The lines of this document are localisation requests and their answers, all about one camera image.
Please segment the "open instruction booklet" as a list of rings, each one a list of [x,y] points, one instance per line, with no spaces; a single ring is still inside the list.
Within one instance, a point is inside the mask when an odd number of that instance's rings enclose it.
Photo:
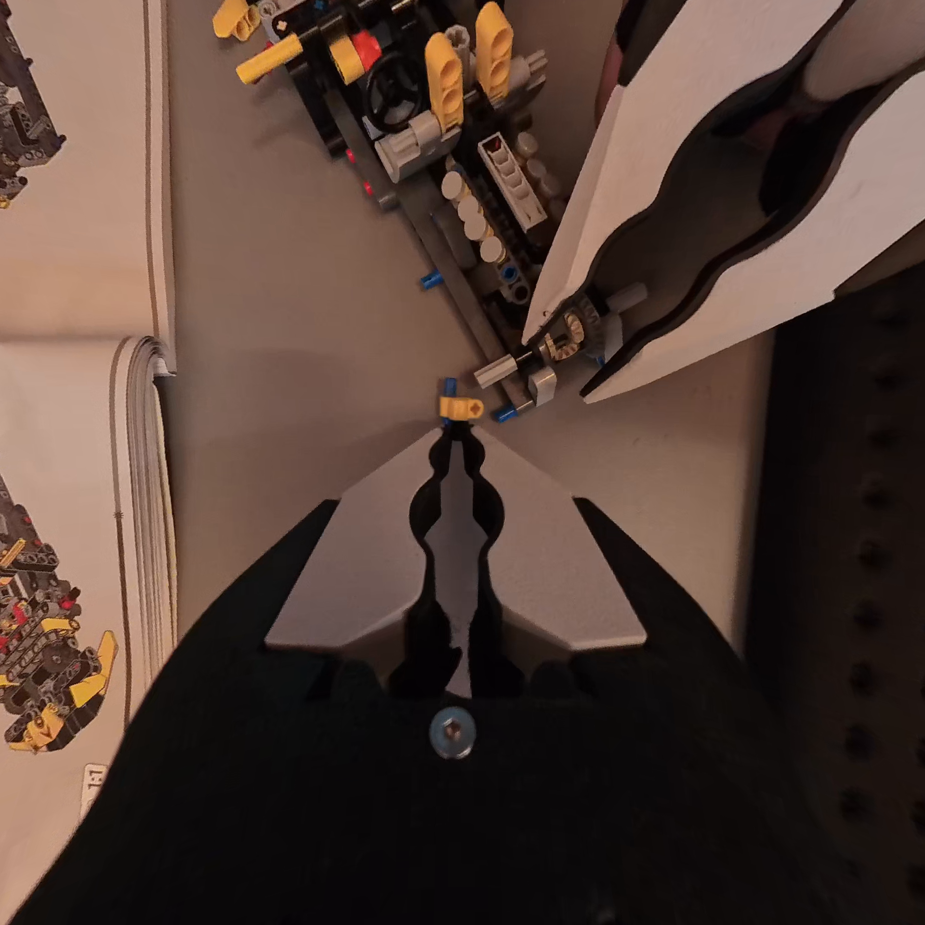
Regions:
[[[2,891],[177,644],[166,2],[2,2]]]

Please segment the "black yellow lego car chassis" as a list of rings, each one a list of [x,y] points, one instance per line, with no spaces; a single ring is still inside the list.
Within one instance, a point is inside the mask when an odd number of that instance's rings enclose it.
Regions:
[[[408,221],[434,266],[421,287],[445,288],[486,361],[477,386],[505,399],[494,421],[549,403],[572,358],[617,353],[641,282],[588,284],[526,334],[569,196],[530,133],[548,59],[515,52],[503,2],[225,1],[212,25],[220,40],[264,31],[241,82],[286,73],[330,156]]]

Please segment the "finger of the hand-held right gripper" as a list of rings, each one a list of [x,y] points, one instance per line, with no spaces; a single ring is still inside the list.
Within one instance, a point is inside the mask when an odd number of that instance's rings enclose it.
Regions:
[[[826,304],[923,221],[923,64],[862,97],[805,201],[713,257],[674,307],[586,382],[585,403],[646,386]]]
[[[782,73],[835,1],[686,2],[608,101],[535,288],[522,342],[587,281],[608,238],[655,202],[683,143],[735,94]]]

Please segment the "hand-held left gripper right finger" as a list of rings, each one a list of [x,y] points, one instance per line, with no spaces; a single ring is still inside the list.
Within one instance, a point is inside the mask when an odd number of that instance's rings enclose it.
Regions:
[[[516,642],[553,651],[637,647],[647,632],[562,485],[482,427],[478,474],[500,497],[487,551],[489,580]]]

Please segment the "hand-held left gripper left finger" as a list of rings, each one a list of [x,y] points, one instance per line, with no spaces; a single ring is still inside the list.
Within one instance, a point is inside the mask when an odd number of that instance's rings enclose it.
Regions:
[[[265,637],[269,648],[403,653],[426,565],[410,505],[434,475],[429,455],[440,436],[431,429],[344,492]]]

